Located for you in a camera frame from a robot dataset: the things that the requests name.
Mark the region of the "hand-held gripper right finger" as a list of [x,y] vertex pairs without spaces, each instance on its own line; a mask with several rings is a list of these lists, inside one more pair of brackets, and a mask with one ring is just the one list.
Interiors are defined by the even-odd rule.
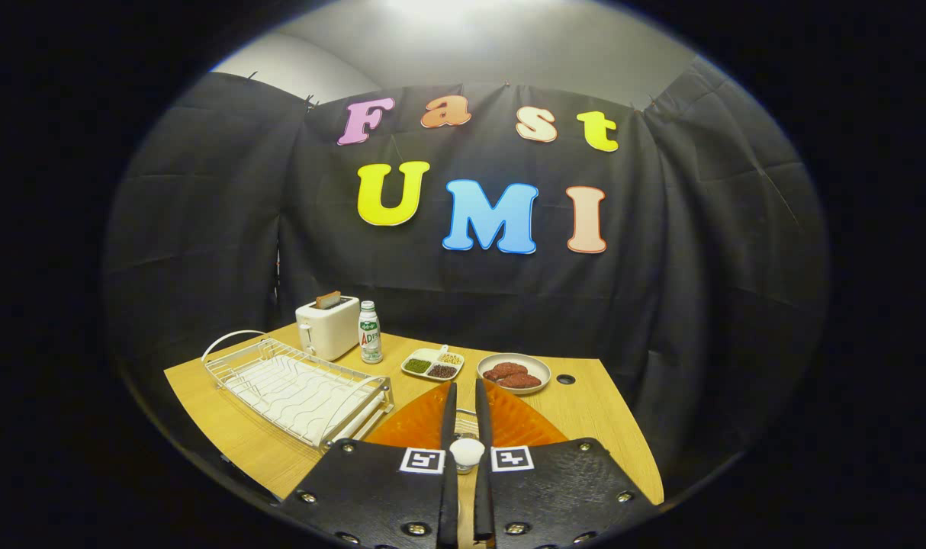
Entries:
[[490,548],[596,548],[658,514],[598,440],[564,437],[518,397],[485,379],[474,385],[485,447],[474,539]]

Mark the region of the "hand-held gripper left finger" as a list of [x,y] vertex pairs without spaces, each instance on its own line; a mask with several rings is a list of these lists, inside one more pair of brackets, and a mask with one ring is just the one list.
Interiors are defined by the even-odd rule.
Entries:
[[279,510],[346,548],[456,548],[456,403],[445,382],[363,440],[334,442]]

